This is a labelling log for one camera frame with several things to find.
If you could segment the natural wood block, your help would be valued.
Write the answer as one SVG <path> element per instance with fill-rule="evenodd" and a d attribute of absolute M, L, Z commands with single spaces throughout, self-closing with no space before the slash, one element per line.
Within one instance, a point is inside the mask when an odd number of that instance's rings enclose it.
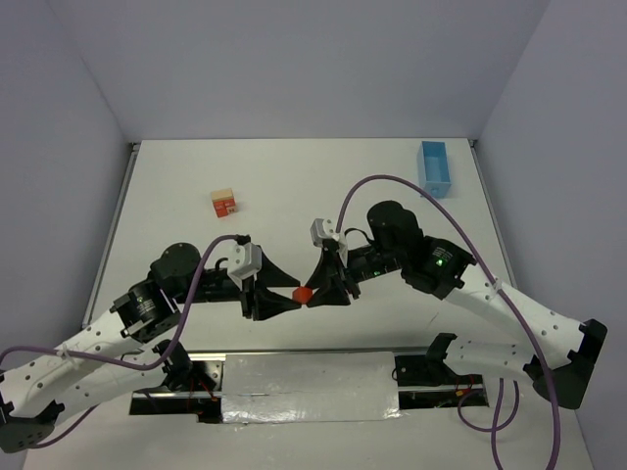
<path fill-rule="evenodd" d="M 216 190 L 211 192 L 211 199 L 213 201 L 229 200 L 233 199 L 233 192 L 231 188 Z"/>

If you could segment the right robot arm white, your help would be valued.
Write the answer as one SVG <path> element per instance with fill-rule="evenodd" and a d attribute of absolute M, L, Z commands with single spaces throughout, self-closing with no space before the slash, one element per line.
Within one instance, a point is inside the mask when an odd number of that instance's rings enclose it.
<path fill-rule="evenodd" d="M 432 378 L 522 380 L 563 408 L 581 406 L 607 334 L 602 323 L 568 318 L 490 280 L 474 255 L 424 234 L 414 213 L 398 202 L 376 204 L 366 220 L 371 234 L 356 249 L 349 249 L 333 220 L 313 221 L 311 237 L 321 255 L 307 282 L 309 307 L 347 306 L 359 297 L 362 282 L 397 271 L 416 291 L 474 313 L 513 339 L 511 345 L 486 344 L 440 333 L 425 355 Z"/>

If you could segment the red house-shaped block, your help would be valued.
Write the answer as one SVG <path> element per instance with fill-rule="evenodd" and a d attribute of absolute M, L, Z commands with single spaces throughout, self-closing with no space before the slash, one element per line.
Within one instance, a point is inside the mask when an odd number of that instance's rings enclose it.
<path fill-rule="evenodd" d="M 292 300 L 300 305 L 306 305 L 312 298 L 314 291 L 306 286 L 300 286 L 292 292 Z"/>

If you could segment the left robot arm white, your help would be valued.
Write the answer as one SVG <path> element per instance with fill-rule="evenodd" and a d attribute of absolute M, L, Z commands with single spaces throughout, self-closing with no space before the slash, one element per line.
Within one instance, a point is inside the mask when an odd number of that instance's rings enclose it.
<path fill-rule="evenodd" d="M 99 318 L 54 349 L 1 374 L 1 449 L 17 453 L 42 447 L 64 420 L 82 409 L 131 390 L 180 390 L 216 382 L 190 359 L 180 343 L 191 306 L 237 302 L 245 317 L 270 319 L 300 308 L 278 294 L 298 288 L 247 236 L 230 236 L 233 247 L 214 267 L 209 251 L 176 243 L 153 261 L 145 280 L 131 286 Z"/>

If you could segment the blue plastic box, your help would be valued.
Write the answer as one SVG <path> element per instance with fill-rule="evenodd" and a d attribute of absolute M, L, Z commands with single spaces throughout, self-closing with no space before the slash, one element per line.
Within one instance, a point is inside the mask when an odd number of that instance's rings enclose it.
<path fill-rule="evenodd" d="M 446 144 L 422 141 L 417 167 L 419 187 L 434 199 L 444 199 L 452 186 Z"/>

